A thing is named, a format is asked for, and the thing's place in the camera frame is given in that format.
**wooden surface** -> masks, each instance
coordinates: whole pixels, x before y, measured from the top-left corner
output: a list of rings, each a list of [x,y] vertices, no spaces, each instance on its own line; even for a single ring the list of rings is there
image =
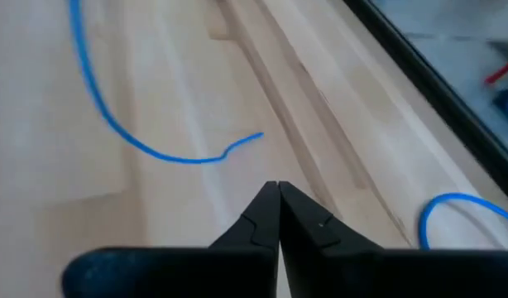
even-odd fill
[[[266,180],[289,180],[380,245],[417,247],[446,191],[508,199],[369,32],[335,0],[84,0],[111,109],[182,166],[123,143],[94,110],[65,2],[0,2],[0,297],[57,297],[103,245],[208,245]],[[435,248],[508,248],[508,224],[438,207]],[[279,293],[288,296],[285,278]]]

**glass panel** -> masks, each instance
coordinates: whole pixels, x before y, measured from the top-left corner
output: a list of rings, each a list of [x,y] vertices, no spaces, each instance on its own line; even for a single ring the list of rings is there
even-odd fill
[[[508,148],[508,0],[372,0]]]

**blue cable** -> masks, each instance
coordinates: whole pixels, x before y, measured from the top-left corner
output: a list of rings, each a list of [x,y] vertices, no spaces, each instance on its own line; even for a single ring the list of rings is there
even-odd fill
[[[433,211],[434,207],[436,207],[437,204],[441,204],[443,202],[452,200],[452,199],[459,199],[464,201],[473,202],[476,204],[479,204],[482,207],[486,207],[489,210],[495,212],[496,214],[499,214],[500,216],[508,219],[508,212],[502,209],[501,207],[498,207],[497,205],[488,202],[484,199],[477,198],[473,195],[466,195],[462,193],[448,193],[443,194],[435,197],[434,199],[430,200],[430,202],[427,203],[427,205],[424,207],[423,211],[421,212],[421,215],[419,216],[419,224],[418,224],[418,237],[419,237],[419,246],[424,250],[429,250],[429,240],[427,239],[427,221],[429,220],[430,213]]]
[[[147,146],[146,144],[140,142],[125,128],[123,128],[122,125],[120,125],[120,123],[118,123],[116,118],[109,111],[107,104],[103,100],[102,93],[99,89],[98,82],[96,80],[96,76],[94,75],[93,72],[93,66],[90,62],[89,53],[87,51],[87,41],[83,29],[80,0],[69,0],[69,14],[70,14],[70,25],[72,27],[72,32],[74,33],[74,42],[76,46],[76,51],[79,58],[79,63],[81,64],[81,70],[83,71],[83,79],[89,89],[90,94],[92,95],[93,101],[95,102],[96,107],[98,108],[99,112],[101,113],[105,121],[107,121],[107,124],[115,132],[117,132],[117,134],[120,135],[120,137],[125,139],[134,147],[149,154],[150,156],[153,156],[163,161],[177,162],[181,164],[204,164],[209,162],[222,161],[225,158],[227,158],[228,153],[230,153],[230,151],[235,147],[241,146],[242,144],[263,137],[263,132],[254,133],[251,136],[245,137],[230,144],[224,150],[221,156],[202,159],[170,156],[164,153],[160,153],[155,149]]]

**blue object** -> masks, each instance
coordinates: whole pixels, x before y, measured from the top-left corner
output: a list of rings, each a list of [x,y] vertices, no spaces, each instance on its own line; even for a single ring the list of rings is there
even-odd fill
[[[89,53],[87,51],[87,41],[85,37],[85,32],[83,29],[83,20],[81,16],[81,1],[80,0],[69,0],[69,14],[70,14],[70,25],[72,27],[72,32],[74,33],[74,42],[76,46],[77,55],[79,57],[79,63],[81,64],[81,70],[83,71],[83,79],[86,83],[90,94],[94,102],[96,103],[96,107],[99,112],[107,121],[107,124],[113,128],[117,134],[120,135],[123,139],[129,142],[131,145],[140,149],[141,151],[158,158],[163,161],[169,162],[177,162],[181,164],[204,164],[210,162],[222,161],[227,158],[228,153],[235,147],[241,146],[247,142],[256,140],[258,138],[263,137],[263,132],[254,133],[249,137],[245,137],[241,140],[238,140],[232,144],[230,144],[221,154],[221,156],[210,157],[210,158],[202,158],[202,159],[192,159],[192,158],[183,158],[177,156],[171,156],[165,153],[160,153],[155,149],[147,146],[146,144],[140,142],[136,139],[131,133],[129,133],[125,128],[120,125],[120,123],[116,120],[116,118],[111,114],[108,109],[107,104],[103,100],[102,93],[99,89],[98,82],[93,72],[93,66],[90,62]]]
[[[427,221],[429,220],[430,213],[433,211],[437,204],[447,202],[449,200],[464,200],[479,204],[482,207],[486,207],[489,210],[499,214],[500,216],[508,219],[508,212],[498,207],[497,205],[488,202],[484,199],[477,198],[473,195],[466,195],[462,193],[448,193],[435,197],[424,207],[421,215],[419,216],[418,236],[419,246],[424,250],[429,250],[429,240],[427,239]]]

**red object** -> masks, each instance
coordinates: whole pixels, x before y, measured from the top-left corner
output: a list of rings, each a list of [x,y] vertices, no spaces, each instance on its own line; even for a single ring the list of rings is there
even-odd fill
[[[486,84],[494,84],[498,79],[508,73],[508,64],[499,69],[495,74],[488,76],[484,83]]]

